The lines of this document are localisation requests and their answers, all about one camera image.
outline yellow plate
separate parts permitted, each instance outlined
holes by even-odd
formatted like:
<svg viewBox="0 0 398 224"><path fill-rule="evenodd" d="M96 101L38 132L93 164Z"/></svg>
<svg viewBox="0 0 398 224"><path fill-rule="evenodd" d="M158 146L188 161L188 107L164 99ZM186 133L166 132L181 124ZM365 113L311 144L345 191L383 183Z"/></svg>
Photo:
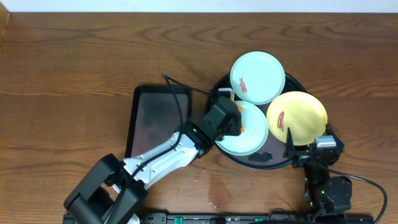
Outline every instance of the yellow plate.
<svg viewBox="0 0 398 224"><path fill-rule="evenodd" d="M326 110L314 96L299 91L284 93L269 105L268 126L274 136L286 142L287 128L295 146L304 146L325 132Z"/></svg>

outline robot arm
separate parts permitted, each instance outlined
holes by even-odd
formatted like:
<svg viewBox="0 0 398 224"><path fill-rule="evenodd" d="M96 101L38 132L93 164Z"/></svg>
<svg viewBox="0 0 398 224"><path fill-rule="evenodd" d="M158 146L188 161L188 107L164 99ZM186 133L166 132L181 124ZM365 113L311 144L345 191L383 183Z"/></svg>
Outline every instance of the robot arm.
<svg viewBox="0 0 398 224"><path fill-rule="evenodd" d="M113 154L100 159L67 197L63 206L79 224L102 224L113 207L107 224L139 223L135 212L141 207L146 189L179 167L188 165L196 157L204 156L223 136L241 134L241 113L236 104L227 97L219 97L211 110L199 122L187 121L177 147L165 152L175 144L180 133L174 133L163 144L150 151L119 161ZM135 176L132 174L143 162L151 159ZM119 193L114 203L109 193L101 187L104 183Z"/></svg>

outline red marking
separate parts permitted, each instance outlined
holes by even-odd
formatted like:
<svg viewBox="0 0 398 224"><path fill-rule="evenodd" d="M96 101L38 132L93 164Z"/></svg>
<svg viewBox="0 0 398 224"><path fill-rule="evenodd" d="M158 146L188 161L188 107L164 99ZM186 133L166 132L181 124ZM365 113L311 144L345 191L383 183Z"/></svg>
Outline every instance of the red marking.
<svg viewBox="0 0 398 224"><path fill-rule="evenodd" d="M244 81L243 81L243 76L242 76L242 78L239 78L239 82L240 82L240 86L241 86L241 88L242 88L242 92L243 93L248 93L248 89L246 88L246 84L244 84Z"/></svg>
<svg viewBox="0 0 398 224"><path fill-rule="evenodd" d="M278 117L278 129L284 131L284 116L285 112L280 112L279 117Z"/></svg>

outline round plate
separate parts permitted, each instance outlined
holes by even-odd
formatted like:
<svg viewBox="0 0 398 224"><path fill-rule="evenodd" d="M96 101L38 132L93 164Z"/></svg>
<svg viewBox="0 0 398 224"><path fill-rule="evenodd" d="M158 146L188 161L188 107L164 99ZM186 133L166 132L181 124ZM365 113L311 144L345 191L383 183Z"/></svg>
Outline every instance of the round plate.
<svg viewBox="0 0 398 224"><path fill-rule="evenodd" d="M278 96L267 111L270 131L286 142L287 128L292 132L295 146L304 146L321 136L326 129L326 110L314 96L292 91Z"/></svg>
<svg viewBox="0 0 398 224"><path fill-rule="evenodd" d="M218 83L211 90L212 93L217 93L219 88L231 88L231 83L229 82L229 74L221 78ZM292 76L286 73L285 76L285 87L282 93L289 91L305 91L305 88ZM210 110L215 98L208 98L206 102L206 112ZM241 100L237 95L235 95L235 100ZM267 109L270 103L264 105L256 105L259 109L267 114ZM217 144L215 145L222 154L236 162L239 165L252 169L276 169L284 167L292 162L291 159L283 157L285 151L285 143L277 139L271 131L268 132L268 137L264 145L256 151L255 153L237 156L232 155L224 150L222 150Z"/></svg>
<svg viewBox="0 0 398 224"><path fill-rule="evenodd" d="M285 85L285 72L274 56L250 52L234 63L230 81L240 99L262 105L280 95Z"/></svg>
<svg viewBox="0 0 398 224"><path fill-rule="evenodd" d="M245 156L260 149L268 136L268 122L264 113L252 103L235 101L243 107L242 125L244 132L239 136L225 136L224 140L216 141L224 151L236 155Z"/></svg>

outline white background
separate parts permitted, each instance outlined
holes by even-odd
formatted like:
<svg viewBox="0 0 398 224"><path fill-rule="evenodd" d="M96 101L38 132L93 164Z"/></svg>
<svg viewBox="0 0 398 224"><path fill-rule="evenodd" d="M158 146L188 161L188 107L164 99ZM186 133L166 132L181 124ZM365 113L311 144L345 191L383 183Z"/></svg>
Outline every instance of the white background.
<svg viewBox="0 0 398 224"><path fill-rule="evenodd" d="M0 0L10 12L398 12L398 0Z"/></svg>

